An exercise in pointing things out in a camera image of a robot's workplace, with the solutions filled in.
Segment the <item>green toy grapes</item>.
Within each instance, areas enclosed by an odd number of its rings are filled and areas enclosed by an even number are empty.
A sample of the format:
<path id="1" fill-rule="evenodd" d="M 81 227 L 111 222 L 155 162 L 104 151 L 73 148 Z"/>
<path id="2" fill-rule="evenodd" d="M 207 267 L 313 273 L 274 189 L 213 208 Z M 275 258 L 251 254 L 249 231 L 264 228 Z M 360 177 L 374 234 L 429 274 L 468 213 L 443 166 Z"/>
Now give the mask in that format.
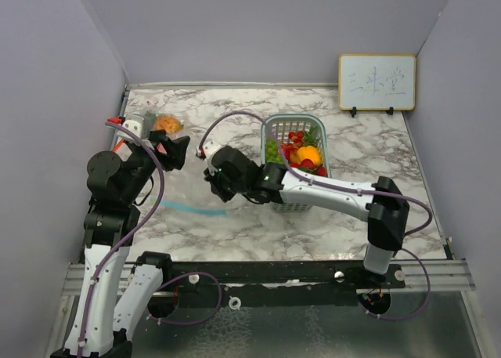
<path id="1" fill-rule="evenodd" d="M 280 152 L 281 147 L 277 145 L 274 139 L 270 139 L 265 145 L 265 162 L 282 164 L 283 158 Z"/>

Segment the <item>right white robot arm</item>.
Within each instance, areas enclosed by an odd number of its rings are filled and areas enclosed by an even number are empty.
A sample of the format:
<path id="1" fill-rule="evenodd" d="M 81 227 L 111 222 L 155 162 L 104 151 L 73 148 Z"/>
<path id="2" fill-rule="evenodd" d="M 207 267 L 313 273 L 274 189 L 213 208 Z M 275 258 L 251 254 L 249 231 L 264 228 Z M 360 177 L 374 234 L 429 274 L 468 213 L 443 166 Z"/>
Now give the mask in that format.
<path id="1" fill-rule="evenodd" d="M 409 214 L 408 201 L 391 179 L 349 183 L 273 162 L 257 165 L 230 146 L 204 146 L 198 155 L 207 163 L 204 178 L 211 192 L 224 202 L 240 195 L 255 204 L 314 206 L 365 222 L 368 246 L 359 278 L 369 288 L 387 280 Z"/>

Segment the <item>blue plastic strip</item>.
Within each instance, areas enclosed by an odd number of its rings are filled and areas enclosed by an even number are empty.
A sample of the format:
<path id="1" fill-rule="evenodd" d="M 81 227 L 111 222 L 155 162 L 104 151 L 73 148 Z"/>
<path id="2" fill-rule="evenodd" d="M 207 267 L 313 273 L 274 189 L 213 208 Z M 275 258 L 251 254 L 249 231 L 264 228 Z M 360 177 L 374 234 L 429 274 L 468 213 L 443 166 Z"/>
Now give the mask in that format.
<path id="1" fill-rule="evenodd" d="M 225 209 L 219 209 L 219 208 L 195 208 L 191 207 L 188 205 L 180 204 L 180 203 L 175 203 L 172 201 L 162 201 L 160 202 L 160 205 L 165 207 L 165 208 L 172 208 L 176 209 L 182 212 L 188 212 L 192 214 L 198 214 L 198 215 L 210 215 L 210 216 L 226 216 L 227 211 Z"/>

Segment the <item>clear zip top bag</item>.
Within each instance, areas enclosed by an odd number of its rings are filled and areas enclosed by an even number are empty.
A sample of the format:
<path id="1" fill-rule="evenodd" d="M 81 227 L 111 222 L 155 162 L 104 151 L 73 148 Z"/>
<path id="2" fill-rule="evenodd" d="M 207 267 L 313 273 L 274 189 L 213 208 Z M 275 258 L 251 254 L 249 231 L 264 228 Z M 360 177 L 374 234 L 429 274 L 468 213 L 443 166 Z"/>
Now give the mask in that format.
<path id="1" fill-rule="evenodd" d="M 128 132 L 117 131 L 117 143 L 112 151 L 122 159 L 133 152 L 149 147 L 152 151 L 169 156 L 183 156 L 189 139 L 181 136 L 183 124 L 169 114 L 155 114 L 151 110 L 129 113 L 109 118 L 108 122 L 120 125 Z"/>

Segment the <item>red toy strawberries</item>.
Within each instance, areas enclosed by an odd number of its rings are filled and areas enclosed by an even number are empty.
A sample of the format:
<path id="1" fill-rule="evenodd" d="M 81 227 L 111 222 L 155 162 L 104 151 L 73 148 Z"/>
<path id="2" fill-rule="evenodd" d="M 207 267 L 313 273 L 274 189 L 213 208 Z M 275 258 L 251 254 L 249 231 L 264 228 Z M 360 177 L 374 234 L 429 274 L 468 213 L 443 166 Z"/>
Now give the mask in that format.
<path id="1" fill-rule="evenodd" d="M 300 165 L 292 163 L 290 161 L 290 154 L 298 148 L 300 147 L 295 147 L 293 144 L 290 143 L 282 145 L 283 153 L 285 154 L 285 158 L 287 159 L 289 165 L 293 168 L 298 168 L 302 171 L 311 173 L 313 175 L 327 177 L 328 173 L 326 166 L 323 164 L 323 159 L 322 159 L 322 164 L 320 166 L 314 166 L 314 164 L 310 160 L 305 160 Z"/>

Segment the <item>orange toy pineapple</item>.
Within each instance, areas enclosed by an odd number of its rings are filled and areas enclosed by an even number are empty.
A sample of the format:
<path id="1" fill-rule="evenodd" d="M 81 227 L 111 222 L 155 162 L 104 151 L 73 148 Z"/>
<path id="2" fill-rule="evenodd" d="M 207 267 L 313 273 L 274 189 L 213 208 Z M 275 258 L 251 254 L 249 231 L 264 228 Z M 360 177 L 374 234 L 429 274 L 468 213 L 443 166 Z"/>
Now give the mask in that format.
<path id="1" fill-rule="evenodd" d="M 167 134 L 175 134 L 183 130 L 183 124 L 171 115 L 159 115 L 153 124 L 153 130 L 163 130 Z"/>

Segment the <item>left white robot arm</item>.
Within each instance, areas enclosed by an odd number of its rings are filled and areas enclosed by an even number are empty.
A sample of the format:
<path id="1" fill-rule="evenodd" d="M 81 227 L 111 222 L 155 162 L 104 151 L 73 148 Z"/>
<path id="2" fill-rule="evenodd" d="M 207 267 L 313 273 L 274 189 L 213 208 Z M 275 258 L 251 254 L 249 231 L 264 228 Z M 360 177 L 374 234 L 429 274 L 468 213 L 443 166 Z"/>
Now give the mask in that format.
<path id="1" fill-rule="evenodd" d="M 150 133 L 150 139 L 150 145 L 128 143 L 127 160 L 108 150 L 87 164 L 92 196 L 84 220 L 84 278 L 73 326 L 54 357 L 130 357 L 133 334 L 153 293 L 172 284 L 170 255 L 146 252 L 132 283 L 118 293 L 132 235 L 152 216 L 141 216 L 135 200 L 154 172 L 182 169 L 190 141 L 162 131 Z"/>

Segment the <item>red toy cherries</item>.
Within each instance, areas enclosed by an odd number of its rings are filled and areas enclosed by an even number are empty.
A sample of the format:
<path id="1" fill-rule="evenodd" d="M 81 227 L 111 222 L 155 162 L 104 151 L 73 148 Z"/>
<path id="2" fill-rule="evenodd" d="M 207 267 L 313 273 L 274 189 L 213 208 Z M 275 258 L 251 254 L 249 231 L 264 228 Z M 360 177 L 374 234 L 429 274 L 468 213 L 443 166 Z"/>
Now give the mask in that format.
<path id="1" fill-rule="evenodd" d="M 305 137 L 304 131 L 289 132 L 288 134 L 289 141 L 292 144 L 298 144 L 298 143 L 302 144 L 304 137 Z"/>

